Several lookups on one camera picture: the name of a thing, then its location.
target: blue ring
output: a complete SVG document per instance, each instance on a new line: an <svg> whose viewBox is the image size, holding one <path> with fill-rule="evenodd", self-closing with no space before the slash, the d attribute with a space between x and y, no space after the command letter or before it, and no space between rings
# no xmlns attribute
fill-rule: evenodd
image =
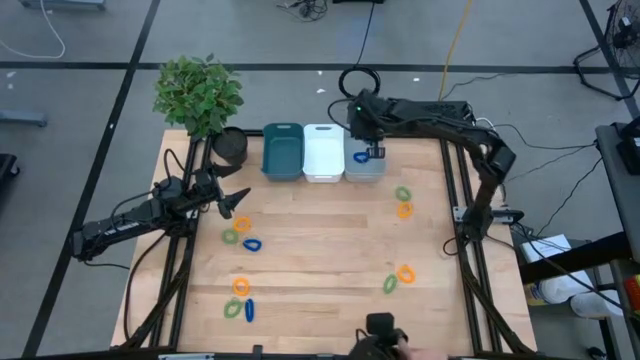
<svg viewBox="0 0 640 360"><path fill-rule="evenodd" d="M262 249L262 241L258 239L247 239L242 242L242 246L249 251L257 252Z"/></svg>
<svg viewBox="0 0 640 360"><path fill-rule="evenodd" d="M247 299L247 301L244 303L244 315L247 318L247 322L253 321L253 310L253 300Z"/></svg>
<svg viewBox="0 0 640 360"><path fill-rule="evenodd" d="M367 152L357 152L353 154L353 160L358 164L364 164L369 161L369 153Z"/></svg>

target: plastic bin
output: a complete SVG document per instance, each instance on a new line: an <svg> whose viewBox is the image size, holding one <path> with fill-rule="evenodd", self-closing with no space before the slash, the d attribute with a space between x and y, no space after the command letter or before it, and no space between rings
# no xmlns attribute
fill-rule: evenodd
<svg viewBox="0 0 640 360"><path fill-rule="evenodd" d="M384 159L369 159L364 164L353 159L357 152L367 152L369 145L345 134L344 137L344 177L350 182L376 182L384 176L387 162Z"/></svg>
<svg viewBox="0 0 640 360"><path fill-rule="evenodd" d="M299 124L269 124L262 130L262 173L270 181L296 181L302 175L304 132Z"/></svg>
<svg viewBox="0 0 640 360"><path fill-rule="evenodd" d="M309 182L335 183L344 172L344 131L338 125L304 127L304 175Z"/></svg>

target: concrete floor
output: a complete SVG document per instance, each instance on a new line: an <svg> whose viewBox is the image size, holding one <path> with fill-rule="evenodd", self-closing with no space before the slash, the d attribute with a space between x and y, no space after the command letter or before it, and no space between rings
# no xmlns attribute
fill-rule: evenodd
<svg viewBox="0 0 640 360"><path fill-rule="evenodd" d="M299 23L278 11L275 3L162 0L141 61L163 62L212 51L232 63L357 59L370 5L330 4L324 19ZM604 27L611 1L590 3ZM67 45L62 60L128 62L150 4L151 0L110 0L106 12L54 8L51 20ZM464 0L390 0L376 7L362 62L443 64L464 4ZM23 9L13 0L0 3L0 39L25 52L59 51L41 13ZM567 66L593 45L595 38L578 0L490 0L473 5L453 64ZM0 48L0 61L22 60ZM606 66L606 62L597 55L587 65ZM477 75L451 73L448 84ZM38 110L49 117L46 128L0 125L0 152L16 154L23 170L6 192L0 214L0 284L5 289L0 295L0 358L22 352L123 76L123 70L0 68L0 108ZM341 97L338 76L333 71L242 72L246 104L232 125L259 129L275 121L328 122L327 104ZM167 128L163 116L151 112L156 78L154 70L135 73L87 220L104 217L119 199L148 189ZM381 78L383 96L433 100L441 74L382 72ZM611 75L589 78L616 89ZM369 82L356 74L347 86L355 92ZM588 90L573 74L478 81L459 87L449 99L467 100L477 117L513 124L529 142L549 146L587 144L593 141L597 125L631 119L624 103ZM340 117L344 110L335 113ZM506 128L500 133L519 156L512 174L562 153L529 149ZM595 149L587 149L507 184L509 204L525 211L523 223L539 228L598 157ZM585 221L593 218L598 222ZM600 166L546 234L597 239L620 228ZM121 243L99 260L129 264L132 250L133 242ZM87 268L72 261L39 354L106 349L126 276L123 270ZM554 309L533 309L532 321L540 350L550 355L586 358L586 347L602 346L595 321Z"/></svg>

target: green ring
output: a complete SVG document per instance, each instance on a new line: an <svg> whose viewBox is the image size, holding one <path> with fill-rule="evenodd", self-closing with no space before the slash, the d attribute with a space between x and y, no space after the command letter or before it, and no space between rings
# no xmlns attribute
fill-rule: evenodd
<svg viewBox="0 0 640 360"><path fill-rule="evenodd" d="M389 274L389 276L387 276L387 279L384 281L384 287L382 288L382 290L384 290L385 294L391 294L391 292L396 289L397 285L398 277L395 274Z"/></svg>
<svg viewBox="0 0 640 360"><path fill-rule="evenodd" d="M238 232L233 229L227 229L222 232L222 242L228 245L233 245L238 242Z"/></svg>
<svg viewBox="0 0 640 360"><path fill-rule="evenodd" d="M398 186L396 188L396 199L400 201L411 200L411 191L404 186Z"/></svg>
<svg viewBox="0 0 640 360"><path fill-rule="evenodd" d="M231 309L231 307L233 306L235 306L235 311L230 313L229 309ZM238 316L238 314L240 314L240 311L242 311L242 301L238 300L237 298L229 300L229 302L224 305L224 317L227 319L233 319L234 317Z"/></svg>

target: wooden tabletop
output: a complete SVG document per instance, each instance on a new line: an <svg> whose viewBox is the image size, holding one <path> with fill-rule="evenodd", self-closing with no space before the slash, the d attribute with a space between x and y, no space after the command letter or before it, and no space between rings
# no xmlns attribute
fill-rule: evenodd
<svg viewBox="0 0 640 360"><path fill-rule="evenodd" d="M169 130L160 154L171 148L184 162L188 146L186 132ZM243 169L223 179L221 186L227 194L252 188L234 216L248 216L253 223L241 240L258 238L263 247L250 253L241 243L224 244L220 235L232 227L232 220L224 220L215 206L201 215L179 350L250 352L254 344L261 344L267 353L347 354L367 314L391 312L412 347L470 355L458 261L442 252L442 244L454 232L439 142L387 139L385 146L387 173L375 184L344 178L336 184L312 184L304 178L271 183L260 171L263 140L250 138ZM170 169L181 175L175 164ZM460 184L457 162L454 169ZM472 168L470 174L475 191L477 174ZM164 177L160 156L154 181ZM396 215L394 189L399 185L413 194L414 213L408 219ZM457 189L461 197L461 186ZM506 226L492 226L489 234L511 242ZM139 237L133 261L159 235ZM167 239L153 250L135 275L130 331L157 300L168 243ZM535 348L513 250L490 241L484 248L496 307L523 342ZM181 258L179 253L177 265ZM404 264L413 267L416 281L400 283L385 295L385 278ZM223 316L225 303L235 296L231 284L237 277L251 284L253 323L245 320L244 312L235 319ZM172 315L170 305L161 343L167 343ZM121 308L114 345L124 341L122 319ZM489 350L484 326L482 333L483 347Z"/></svg>

